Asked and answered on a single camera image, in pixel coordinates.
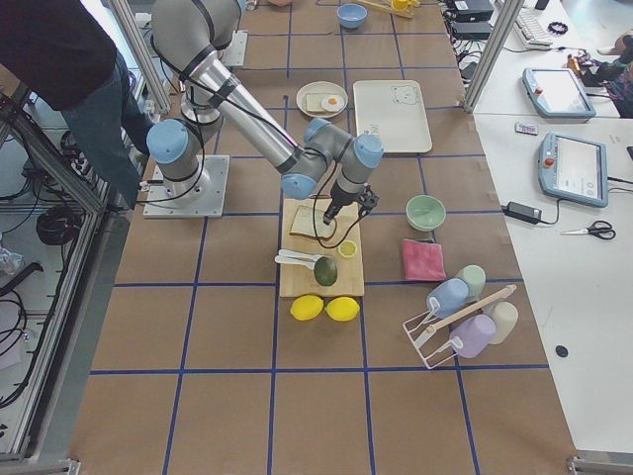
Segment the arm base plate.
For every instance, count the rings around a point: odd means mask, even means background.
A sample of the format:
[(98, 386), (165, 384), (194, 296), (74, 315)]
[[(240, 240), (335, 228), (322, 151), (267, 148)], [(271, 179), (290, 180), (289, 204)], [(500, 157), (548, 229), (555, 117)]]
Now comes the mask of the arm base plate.
[(220, 218), (223, 215), (228, 155), (196, 156), (197, 168), (187, 165), (189, 175), (180, 181), (163, 176), (164, 164), (156, 163), (147, 183), (142, 214), (147, 219)]

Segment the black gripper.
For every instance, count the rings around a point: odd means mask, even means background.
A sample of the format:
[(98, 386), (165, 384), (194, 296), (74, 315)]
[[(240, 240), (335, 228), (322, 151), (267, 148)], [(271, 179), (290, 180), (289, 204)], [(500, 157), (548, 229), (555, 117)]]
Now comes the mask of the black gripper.
[(358, 220), (362, 220), (370, 214), (379, 203), (379, 196), (372, 190), (369, 184), (362, 185), (357, 192), (344, 191), (338, 184), (335, 184), (331, 189), (330, 198), (331, 202), (323, 213), (323, 223), (326, 226), (335, 224), (336, 215), (340, 210), (352, 203), (359, 205), (357, 214)]

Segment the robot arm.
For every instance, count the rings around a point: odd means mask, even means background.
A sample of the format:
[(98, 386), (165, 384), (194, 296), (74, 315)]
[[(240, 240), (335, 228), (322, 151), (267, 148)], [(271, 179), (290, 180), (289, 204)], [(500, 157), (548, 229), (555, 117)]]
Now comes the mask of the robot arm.
[(338, 163), (324, 222), (352, 203), (366, 216), (379, 201), (368, 180), (383, 157), (382, 142), (366, 134), (353, 137), (322, 118), (310, 122), (303, 144), (288, 136), (220, 60), (245, 10), (243, 1), (155, 2), (152, 46), (189, 88), (183, 115), (198, 122), (209, 111), (231, 122), (281, 174), (283, 192), (298, 200), (308, 198), (330, 165)]

